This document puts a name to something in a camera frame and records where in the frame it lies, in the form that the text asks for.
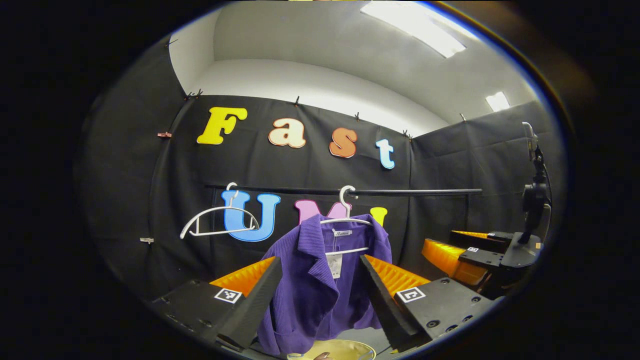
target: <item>light blue letter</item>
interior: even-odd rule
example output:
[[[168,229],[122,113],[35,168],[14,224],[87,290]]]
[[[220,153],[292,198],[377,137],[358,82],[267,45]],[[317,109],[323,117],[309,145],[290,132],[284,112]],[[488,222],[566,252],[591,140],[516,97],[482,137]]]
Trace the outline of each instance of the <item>light blue letter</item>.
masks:
[[[389,145],[389,140],[382,139],[376,142],[376,146],[380,148],[380,162],[382,163],[382,166],[388,169],[394,168],[396,163],[391,160],[391,157],[389,156],[389,153],[394,151],[394,147]]]
[[[229,201],[235,193],[235,190],[222,192],[221,196],[222,199],[225,200],[225,206],[229,206]],[[246,204],[249,199],[251,199],[251,196],[246,192],[238,192],[238,196],[233,200],[232,205],[234,208],[244,209],[244,204]],[[241,241],[255,242],[265,240],[273,234],[276,205],[280,202],[280,197],[270,193],[262,193],[258,195],[257,199],[262,204],[262,219],[256,217],[256,220],[260,222],[260,229],[239,231],[237,233],[229,233],[229,235]],[[248,215],[242,211],[225,209],[225,229],[228,231],[246,229],[243,222],[245,216]]]

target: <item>white hanger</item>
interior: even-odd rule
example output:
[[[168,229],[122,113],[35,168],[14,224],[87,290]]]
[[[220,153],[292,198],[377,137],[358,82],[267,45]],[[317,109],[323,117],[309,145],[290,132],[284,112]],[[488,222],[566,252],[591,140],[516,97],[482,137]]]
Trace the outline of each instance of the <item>white hanger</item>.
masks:
[[[237,186],[236,183],[229,183],[229,185],[227,185],[227,191],[229,191],[229,189],[231,189],[231,186]],[[182,232],[180,233],[180,239],[184,239],[184,236],[187,233],[187,230],[189,229],[189,227],[191,226],[191,224],[193,224],[193,222],[196,222],[196,232],[194,233],[193,231],[189,231],[189,234],[193,235],[193,236],[206,236],[206,235],[218,235],[218,234],[228,234],[228,233],[239,233],[240,231],[249,231],[249,230],[253,230],[256,229],[256,225],[258,227],[258,229],[260,229],[260,226],[258,225],[258,220],[255,219],[255,217],[253,216],[253,214],[251,214],[249,211],[245,210],[245,209],[241,209],[241,208],[234,208],[233,207],[233,201],[234,199],[238,196],[239,191],[236,190],[236,193],[234,194],[233,197],[231,197],[231,199],[229,199],[229,206],[218,206],[217,208],[211,208],[208,210],[205,210],[199,214],[197,214],[196,216],[194,216],[191,220],[189,220],[189,222],[182,228]],[[249,214],[249,216],[251,217],[251,222],[249,223],[249,228],[247,229],[238,229],[238,230],[227,230],[227,231],[214,231],[212,233],[201,233],[200,232],[200,217],[206,213],[210,213],[212,211],[216,211],[216,210],[222,210],[222,209],[233,209],[233,210],[239,210],[242,211],[243,213]]]
[[[334,218],[334,219],[329,219],[329,220],[323,220],[320,221],[320,224],[328,224],[331,222],[360,222],[363,224],[367,224],[369,226],[373,226],[372,223],[366,221],[366,220],[360,220],[357,218],[350,218],[350,214],[351,214],[351,208],[349,207],[349,204],[347,204],[344,201],[344,193],[347,190],[356,190],[353,186],[351,185],[347,185],[345,187],[343,187],[342,189],[340,189],[340,203],[342,204],[342,206],[344,206],[345,209],[347,209],[347,214],[345,218]],[[342,250],[342,251],[333,251],[333,252],[325,252],[325,255],[338,255],[338,254],[349,254],[350,252],[358,252],[358,251],[364,251],[364,250],[369,250],[368,247],[361,247],[359,249],[352,249],[352,250]]]

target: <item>letter u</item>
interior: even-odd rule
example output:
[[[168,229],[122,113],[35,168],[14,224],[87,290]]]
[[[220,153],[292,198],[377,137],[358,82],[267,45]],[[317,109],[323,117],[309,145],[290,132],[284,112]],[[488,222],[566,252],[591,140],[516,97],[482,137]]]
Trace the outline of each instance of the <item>letter u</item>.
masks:
[[[229,206],[231,198],[236,193],[235,190],[229,190],[222,192],[222,199],[225,201],[225,206]],[[234,208],[244,209],[244,205],[251,199],[251,196],[246,192],[238,192],[238,196],[233,199],[232,205]],[[273,234],[273,228],[275,226],[276,217],[276,205],[280,203],[280,197],[270,193],[262,193],[257,196],[258,202],[262,204],[262,219],[260,222],[260,229],[239,231],[237,233],[229,233],[229,235],[241,241],[256,242],[262,241],[271,234]],[[238,230],[246,229],[244,226],[243,218],[246,215],[242,211],[225,209],[225,229],[226,230]]]

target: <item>clothes tag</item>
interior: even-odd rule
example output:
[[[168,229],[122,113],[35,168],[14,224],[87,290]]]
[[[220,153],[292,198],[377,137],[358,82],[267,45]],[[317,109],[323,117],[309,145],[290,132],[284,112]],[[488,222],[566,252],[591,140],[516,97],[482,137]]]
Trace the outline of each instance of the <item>clothes tag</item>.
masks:
[[[329,263],[331,275],[334,279],[338,279],[342,271],[342,254],[327,255],[326,261]]]
[[[331,229],[331,231],[333,231],[333,235],[337,238],[338,236],[347,236],[347,235],[351,235],[353,234],[353,230],[343,230],[343,231],[336,231],[335,229]]]

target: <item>purple corduroy jacket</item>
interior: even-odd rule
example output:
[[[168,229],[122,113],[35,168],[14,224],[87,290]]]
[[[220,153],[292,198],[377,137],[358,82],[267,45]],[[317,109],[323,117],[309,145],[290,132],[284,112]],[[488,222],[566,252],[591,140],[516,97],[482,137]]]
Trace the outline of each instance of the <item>purple corduroy jacket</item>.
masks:
[[[263,259],[278,256],[282,280],[258,328],[258,340],[271,355],[307,352],[314,340],[336,338],[348,329],[380,329],[365,289],[359,257],[368,254],[391,262],[388,234],[369,214],[352,218],[369,221],[320,224],[328,217],[303,221],[276,241]],[[352,230],[336,238],[333,232]],[[342,255],[340,277],[334,279],[325,252],[368,247]]]

